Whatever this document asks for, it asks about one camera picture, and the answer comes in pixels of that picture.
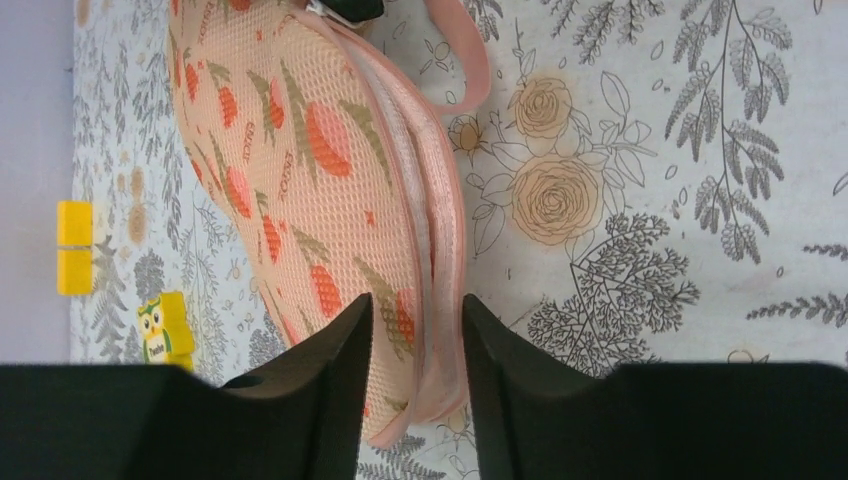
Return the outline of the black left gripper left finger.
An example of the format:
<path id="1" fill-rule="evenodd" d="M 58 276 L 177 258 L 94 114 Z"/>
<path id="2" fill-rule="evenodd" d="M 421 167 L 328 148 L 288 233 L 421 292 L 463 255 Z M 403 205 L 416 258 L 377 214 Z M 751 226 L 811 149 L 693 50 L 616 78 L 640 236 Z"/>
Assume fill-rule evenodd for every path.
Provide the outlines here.
<path id="1" fill-rule="evenodd" d="M 5 479 L 351 479 L 372 298 L 215 387 L 170 365 L 8 365 Z"/>

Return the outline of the pink floral mesh laundry bag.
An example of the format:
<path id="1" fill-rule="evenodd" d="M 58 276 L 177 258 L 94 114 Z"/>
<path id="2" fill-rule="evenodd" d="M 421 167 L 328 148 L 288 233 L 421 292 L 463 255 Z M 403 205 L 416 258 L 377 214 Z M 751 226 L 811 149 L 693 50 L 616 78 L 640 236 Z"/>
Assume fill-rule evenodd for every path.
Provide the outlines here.
<path id="1" fill-rule="evenodd" d="M 239 233 L 294 346 L 373 301 L 363 438 L 395 444 L 468 399 L 466 215 L 442 119 L 487 98 L 490 67 L 459 1 L 426 11 L 465 93 L 437 104 L 324 1 L 171 1 L 166 57 L 189 159 Z"/>

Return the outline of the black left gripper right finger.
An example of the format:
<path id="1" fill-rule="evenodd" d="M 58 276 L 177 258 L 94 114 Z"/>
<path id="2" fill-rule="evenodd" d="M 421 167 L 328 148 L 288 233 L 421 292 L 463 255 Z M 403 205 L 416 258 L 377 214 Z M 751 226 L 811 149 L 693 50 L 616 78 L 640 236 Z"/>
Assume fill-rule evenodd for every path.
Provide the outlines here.
<path id="1" fill-rule="evenodd" d="M 626 364 L 595 379 L 477 297 L 463 340 L 484 479 L 843 479 L 847 373 L 823 363 Z"/>

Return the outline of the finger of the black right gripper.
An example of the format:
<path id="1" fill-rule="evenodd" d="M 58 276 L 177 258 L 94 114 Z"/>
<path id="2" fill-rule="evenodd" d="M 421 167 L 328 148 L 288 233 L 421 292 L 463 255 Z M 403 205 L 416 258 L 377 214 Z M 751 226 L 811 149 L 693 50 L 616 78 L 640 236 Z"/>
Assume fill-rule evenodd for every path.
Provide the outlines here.
<path id="1" fill-rule="evenodd" d="M 385 13 L 383 0 L 325 0 L 324 5 L 350 24 L 372 21 Z"/>

